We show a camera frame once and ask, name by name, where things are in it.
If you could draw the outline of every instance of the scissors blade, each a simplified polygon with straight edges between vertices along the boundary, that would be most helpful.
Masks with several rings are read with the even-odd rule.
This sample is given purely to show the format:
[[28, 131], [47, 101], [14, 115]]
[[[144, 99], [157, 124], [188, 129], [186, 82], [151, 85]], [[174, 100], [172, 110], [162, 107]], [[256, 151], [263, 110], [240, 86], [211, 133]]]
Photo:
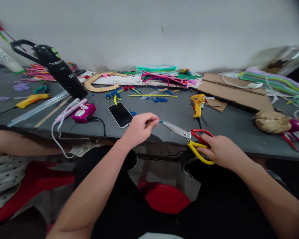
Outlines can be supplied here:
[[162, 124], [165, 125], [167, 128], [169, 128], [171, 131], [173, 131], [174, 133], [180, 135], [180, 136], [183, 136], [187, 139], [190, 139], [191, 137], [191, 134], [185, 130], [183, 130], [182, 128], [172, 124], [172, 123], [169, 123], [169, 122], [166, 122], [166, 121], [162, 121]]

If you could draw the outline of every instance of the red chair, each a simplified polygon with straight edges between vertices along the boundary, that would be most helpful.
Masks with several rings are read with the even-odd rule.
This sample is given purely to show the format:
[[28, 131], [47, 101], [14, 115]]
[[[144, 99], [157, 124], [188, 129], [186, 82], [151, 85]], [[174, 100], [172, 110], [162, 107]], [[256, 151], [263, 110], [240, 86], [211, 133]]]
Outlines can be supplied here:
[[45, 161], [32, 161], [28, 164], [19, 190], [0, 208], [0, 222], [9, 221], [35, 195], [74, 183], [73, 172], [47, 169], [56, 164]]
[[149, 183], [145, 177], [140, 177], [138, 188], [150, 207], [159, 212], [178, 214], [191, 203], [181, 190], [166, 184]]

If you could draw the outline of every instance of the red scissors handle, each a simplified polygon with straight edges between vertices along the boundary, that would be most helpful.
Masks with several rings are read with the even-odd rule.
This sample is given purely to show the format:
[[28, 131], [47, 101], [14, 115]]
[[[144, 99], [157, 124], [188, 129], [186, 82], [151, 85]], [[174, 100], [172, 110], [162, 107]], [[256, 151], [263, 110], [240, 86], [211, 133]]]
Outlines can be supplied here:
[[211, 134], [211, 132], [209, 132], [209, 131], [207, 131], [207, 130], [205, 130], [205, 129], [192, 129], [192, 130], [191, 130], [192, 135], [195, 136], [195, 137], [196, 137], [196, 138], [197, 138], [203, 145], [209, 146], [209, 144], [206, 143], [206, 142], [201, 138], [201, 136], [199, 136], [198, 134], [196, 134], [196, 133], [198, 133], [198, 132], [203, 132], [203, 133], [208, 134], [208, 135], [211, 136], [211, 137], [214, 137], [214, 136]]

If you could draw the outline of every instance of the gray table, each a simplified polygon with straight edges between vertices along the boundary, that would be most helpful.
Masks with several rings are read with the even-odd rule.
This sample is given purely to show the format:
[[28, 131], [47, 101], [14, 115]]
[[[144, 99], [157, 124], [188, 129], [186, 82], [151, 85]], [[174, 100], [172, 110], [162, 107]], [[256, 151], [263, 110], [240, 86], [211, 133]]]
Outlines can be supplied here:
[[[30, 83], [30, 90], [23, 92], [15, 92], [13, 90], [13, 81], [19, 79], [19, 75], [9, 73], [6, 68], [0, 68], [0, 96], [19, 97], [28, 96], [33, 91], [42, 85], [42, 83]], [[50, 94], [52, 96], [61, 92], [62, 89], [55, 82], [50, 85]], [[150, 93], [153, 89], [140, 88], [142, 94]], [[106, 135], [108, 137], [120, 138], [126, 129], [120, 129], [115, 120], [109, 113], [107, 107], [108, 101], [105, 98], [106, 93], [91, 93], [87, 95], [89, 103], [94, 103], [96, 112], [94, 116], [101, 118], [106, 125]], [[130, 111], [135, 111], [137, 114], [152, 112], [156, 114], [160, 120], [168, 121], [177, 126], [190, 131], [193, 128], [199, 128], [198, 122], [193, 118], [193, 107], [189, 104], [189, 96], [196, 94], [195, 91], [182, 91], [177, 92], [177, 98], [168, 97], [166, 103], [153, 103], [151, 99], [141, 100], [139, 97], [127, 97], [128, 94], [133, 94], [131, 91], [122, 92], [121, 96], [123, 104]], [[10, 99], [8, 101], [0, 101], [0, 112], [15, 106], [20, 100]], [[20, 114], [32, 109], [36, 104], [28, 106], [26, 109], [15, 109], [10, 112], [0, 115], [0, 125], [7, 125], [12, 119]], [[45, 109], [44, 111], [32, 116], [31, 118], [22, 121], [15, 125], [22, 128], [33, 128], [36, 123], [43, 119], [49, 112], [51, 112], [59, 103]], [[54, 119], [64, 110], [65, 106], [61, 107], [54, 115], [47, 119], [38, 129], [50, 130]], [[292, 116], [295, 107], [292, 105], [285, 105], [285, 101], [279, 100], [274, 104], [284, 110], [284, 114]], [[225, 135], [233, 140], [244, 152], [255, 155], [266, 155], [271, 157], [299, 160], [299, 153], [289, 146], [280, 135], [265, 134], [258, 130], [252, 123], [254, 113], [246, 111], [241, 107], [230, 104], [221, 113], [211, 107], [205, 107], [202, 112], [204, 121], [201, 121], [202, 127], [209, 130], [214, 135]], [[62, 132], [90, 135], [90, 136], [103, 136], [103, 126], [101, 122], [89, 122], [85, 124], [77, 124], [71, 118], [64, 121], [61, 128]], [[148, 141], [163, 142], [176, 145], [186, 145], [185, 138], [174, 134], [165, 126], [159, 125], [158, 128], [152, 131], [152, 135]], [[296, 147], [299, 149], [299, 142], [295, 141]]]

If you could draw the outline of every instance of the yellow hot glue gun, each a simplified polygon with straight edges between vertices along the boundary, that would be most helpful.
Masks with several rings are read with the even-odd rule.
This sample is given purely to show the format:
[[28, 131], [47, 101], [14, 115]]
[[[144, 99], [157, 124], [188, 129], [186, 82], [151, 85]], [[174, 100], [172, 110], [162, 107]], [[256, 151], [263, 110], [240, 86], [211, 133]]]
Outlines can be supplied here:
[[194, 95], [190, 97], [190, 100], [195, 103], [195, 113], [194, 118], [200, 117], [202, 114], [202, 103], [205, 101], [205, 95]]
[[37, 102], [38, 100], [47, 99], [51, 96], [49, 94], [37, 94], [37, 95], [30, 95], [27, 99], [21, 101], [20, 103], [16, 104], [16, 106], [20, 109], [24, 109], [28, 105]]

